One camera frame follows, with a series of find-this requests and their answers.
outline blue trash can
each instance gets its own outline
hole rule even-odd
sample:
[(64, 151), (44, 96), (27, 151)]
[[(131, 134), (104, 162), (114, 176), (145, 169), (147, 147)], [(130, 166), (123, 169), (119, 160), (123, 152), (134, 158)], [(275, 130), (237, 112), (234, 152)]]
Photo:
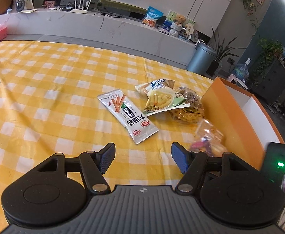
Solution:
[(187, 70), (204, 76), (211, 62), (216, 57), (217, 53), (214, 49), (204, 43), (200, 43), (195, 48), (191, 61), (188, 64)]

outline white snack package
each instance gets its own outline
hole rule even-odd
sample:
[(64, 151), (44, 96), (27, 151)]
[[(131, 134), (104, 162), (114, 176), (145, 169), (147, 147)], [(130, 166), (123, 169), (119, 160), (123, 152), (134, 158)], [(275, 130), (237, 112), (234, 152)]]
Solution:
[(98, 95), (97, 98), (126, 127), (135, 144), (159, 131), (120, 89)]

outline open cardboard box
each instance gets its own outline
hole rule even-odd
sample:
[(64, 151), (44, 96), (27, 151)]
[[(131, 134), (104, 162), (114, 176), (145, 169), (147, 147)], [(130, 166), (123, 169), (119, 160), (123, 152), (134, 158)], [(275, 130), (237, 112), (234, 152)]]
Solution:
[(217, 77), (202, 97), (206, 118), (224, 134), (228, 151), (260, 169), (269, 142), (284, 143), (257, 98)]

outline metal screw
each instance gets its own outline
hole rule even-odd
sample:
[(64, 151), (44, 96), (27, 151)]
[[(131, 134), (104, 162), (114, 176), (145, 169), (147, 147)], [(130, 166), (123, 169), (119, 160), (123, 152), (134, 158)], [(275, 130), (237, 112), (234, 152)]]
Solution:
[(105, 184), (96, 184), (93, 185), (93, 190), (96, 192), (104, 192), (108, 189), (108, 186)]
[(192, 189), (193, 187), (189, 184), (182, 184), (178, 186), (178, 190), (181, 192), (190, 192)]

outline tablecloth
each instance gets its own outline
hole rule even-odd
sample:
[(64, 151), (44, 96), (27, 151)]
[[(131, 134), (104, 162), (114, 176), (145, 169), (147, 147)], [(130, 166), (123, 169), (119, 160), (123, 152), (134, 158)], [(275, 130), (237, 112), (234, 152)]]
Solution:
[[(156, 61), (117, 51), (38, 41), (0, 43), (0, 198), (3, 190), (55, 152), (77, 157), (109, 142), (116, 157), (104, 175), (115, 184), (176, 185), (182, 174), (170, 147), (188, 147), (193, 127), (169, 113), (150, 116), (160, 129), (135, 145), (97, 95), (121, 88), (140, 109), (146, 99), (134, 86), (176, 80), (200, 97), (212, 81)], [(68, 176), (81, 182), (79, 173)], [(0, 231), (7, 226), (0, 201)]]

